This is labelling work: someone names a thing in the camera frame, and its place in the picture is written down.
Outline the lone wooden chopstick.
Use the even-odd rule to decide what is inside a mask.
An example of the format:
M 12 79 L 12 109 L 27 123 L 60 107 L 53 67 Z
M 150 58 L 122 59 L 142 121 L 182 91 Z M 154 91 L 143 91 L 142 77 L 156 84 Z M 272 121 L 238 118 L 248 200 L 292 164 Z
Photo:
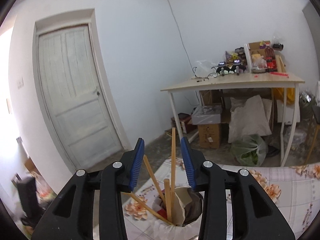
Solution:
M 159 186 L 159 183 L 158 183 L 158 181 L 157 181 L 157 179 L 155 177 L 155 174 L 154 174 L 154 172 L 153 172 L 153 170 L 151 168 L 151 165 L 150 165 L 149 160 L 148 160 L 146 155 L 143 156 L 143 161 L 144 161 L 146 169 L 147 169 L 147 171 L 149 173 L 149 176 L 152 179 L 153 184 L 154 184 L 154 186 L 155 186 L 155 188 L 156 188 L 161 200 L 163 201 L 163 204 L 165 204 L 165 196 L 164 196 L 164 194 L 163 194 L 163 192 L 162 192 L 162 190 L 161 190 L 161 188 Z

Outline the cream plastic rice paddle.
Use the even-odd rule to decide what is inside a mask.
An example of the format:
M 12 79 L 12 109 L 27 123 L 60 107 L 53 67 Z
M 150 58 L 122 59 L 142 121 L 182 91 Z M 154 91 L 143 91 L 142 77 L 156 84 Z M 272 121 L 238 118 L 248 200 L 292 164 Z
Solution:
M 174 195 L 174 207 L 172 210 L 172 223 L 182 226 L 185 220 L 185 207 L 192 202 L 188 192 L 189 187 L 177 187 Z

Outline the cardboard box under desk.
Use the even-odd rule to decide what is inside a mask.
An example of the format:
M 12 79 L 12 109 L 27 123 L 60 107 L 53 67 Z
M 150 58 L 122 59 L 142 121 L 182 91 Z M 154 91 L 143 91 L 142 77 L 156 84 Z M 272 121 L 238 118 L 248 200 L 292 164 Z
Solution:
M 221 144 L 221 124 L 198 125 L 200 148 L 217 149 Z

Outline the metal utensil holder with bag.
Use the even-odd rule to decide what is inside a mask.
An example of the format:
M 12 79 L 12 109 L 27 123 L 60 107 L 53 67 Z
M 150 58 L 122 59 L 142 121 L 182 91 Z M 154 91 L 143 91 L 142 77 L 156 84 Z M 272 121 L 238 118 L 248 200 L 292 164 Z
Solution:
M 199 235 L 204 196 L 190 187 L 175 189 L 172 225 L 153 217 L 153 239 L 192 239 Z

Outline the green vegetable plastic bag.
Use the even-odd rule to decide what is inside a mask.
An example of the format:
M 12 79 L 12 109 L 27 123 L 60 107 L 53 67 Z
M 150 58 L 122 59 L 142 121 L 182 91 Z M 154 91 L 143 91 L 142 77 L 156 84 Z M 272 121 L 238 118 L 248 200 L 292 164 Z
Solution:
M 243 166 L 261 166 L 267 152 L 267 144 L 258 134 L 245 135 L 231 143 L 232 156 Z

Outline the grey white sack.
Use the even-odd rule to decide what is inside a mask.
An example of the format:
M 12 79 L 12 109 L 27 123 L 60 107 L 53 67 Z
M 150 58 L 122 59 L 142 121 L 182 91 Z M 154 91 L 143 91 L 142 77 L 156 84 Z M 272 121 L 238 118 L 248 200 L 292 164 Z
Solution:
M 260 95 L 249 99 L 231 98 L 228 142 L 252 134 L 261 137 L 271 135 L 271 112 L 272 100 L 263 99 Z

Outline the floral plastic tablecloth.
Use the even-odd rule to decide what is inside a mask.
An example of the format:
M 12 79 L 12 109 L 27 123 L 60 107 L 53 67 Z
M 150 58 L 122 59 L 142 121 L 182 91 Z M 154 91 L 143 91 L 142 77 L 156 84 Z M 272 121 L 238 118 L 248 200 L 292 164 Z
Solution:
M 196 187 L 204 196 L 198 239 L 319 239 L 319 164 L 295 167 L 250 168 L 214 164 L 192 153 Z M 171 184 L 171 158 L 156 171 L 164 192 Z M 190 187 L 183 158 L 176 159 L 175 189 Z M 102 200 L 111 211 L 93 230 L 94 239 L 153 239 L 155 217 L 126 193 L 134 193 L 167 219 L 165 204 L 153 181 L 128 196 Z

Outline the white panel door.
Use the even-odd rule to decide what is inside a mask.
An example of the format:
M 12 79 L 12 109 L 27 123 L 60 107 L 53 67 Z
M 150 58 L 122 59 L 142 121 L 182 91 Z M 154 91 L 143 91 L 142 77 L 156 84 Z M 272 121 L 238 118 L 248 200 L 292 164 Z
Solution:
M 70 171 L 131 147 L 108 82 L 93 8 L 35 22 L 33 71 L 44 122 Z

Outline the wooden top white desk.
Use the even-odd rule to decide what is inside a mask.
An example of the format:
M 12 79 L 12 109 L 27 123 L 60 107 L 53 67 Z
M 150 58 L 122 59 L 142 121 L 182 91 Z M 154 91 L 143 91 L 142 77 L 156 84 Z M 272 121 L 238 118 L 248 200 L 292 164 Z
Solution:
M 202 90 L 219 90 L 219 89 L 244 89 L 244 88 L 294 88 L 295 89 L 295 103 L 293 109 L 293 117 L 291 124 L 290 137 L 287 146 L 284 146 L 284 126 L 286 116 L 286 90 L 284 90 L 284 105 L 283 105 L 283 117 L 280 130 L 280 165 L 285 166 L 287 158 L 290 153 L 293 137 L 295 135 L 298 109 L 299 109 L 299 85 L 304 84 L 305 81 L 300 77 L 295 76 L 292 73 L 265 73 L 265 74 L 253 74 L 244 73 L 240 75 L 227 74 L 220 77 L 208 77 L 206 79 L 190 79 L 182 83 L 163 88 L 162 92 L 167 92 L 171 104 L 171 109 L 174 115 L 176 127 L 178 130 L 178 136 L 181 139 L 183 137 L 182 129 L 180 126 L 180 120 L 176 111 L 176 105 L 174 101 L 174 93 L 178 92 L 199 92 Z

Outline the yellow plastic bag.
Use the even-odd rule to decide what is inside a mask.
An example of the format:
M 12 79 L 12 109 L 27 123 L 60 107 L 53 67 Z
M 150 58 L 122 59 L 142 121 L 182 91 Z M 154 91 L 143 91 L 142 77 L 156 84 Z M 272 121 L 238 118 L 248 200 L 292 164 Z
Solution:
M 293 105 L 295 103 L 295 89 L 294 88 L 272 88 L 273 96 L 275 100 L 284 102 L 284 90 L 286 90 L 286 103 Z

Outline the red oil bottle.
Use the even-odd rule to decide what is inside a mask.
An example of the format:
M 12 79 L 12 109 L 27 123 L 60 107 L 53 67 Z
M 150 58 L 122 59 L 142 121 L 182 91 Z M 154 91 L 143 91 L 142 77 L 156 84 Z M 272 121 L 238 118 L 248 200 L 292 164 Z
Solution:
M 270 44 L 266 45 L 265 56 L 266 56 L 265 60 L 266 60 L 266 63 L 267 63 L 268 72 L 276 72 L 277 71 L 276 57 L 275 57 L 275 54 L 274 54 L 274 50 L 270 46 Z

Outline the wooden chair black seat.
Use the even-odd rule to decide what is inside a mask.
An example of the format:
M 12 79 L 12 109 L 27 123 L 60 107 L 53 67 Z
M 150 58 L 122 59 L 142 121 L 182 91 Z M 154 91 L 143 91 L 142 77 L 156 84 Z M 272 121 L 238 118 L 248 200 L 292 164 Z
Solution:
M 317 135 L 319 133 L 319 120 L 320 120 L 320 107 L 319 106 L 312 106 L 312 117 L 309 122 L 308 132 L 307 132 L 305 143 L 307 144 L 309 142 L 310 138 L 312 138 L 312 141 L 311 141 L 311 146 L 309 147 L 309 150 L 308 150 L 305 164 L 308 163 L 310 156 L 313 152 L 313 149 L 315 147 L 315 144 L 316 144 Z

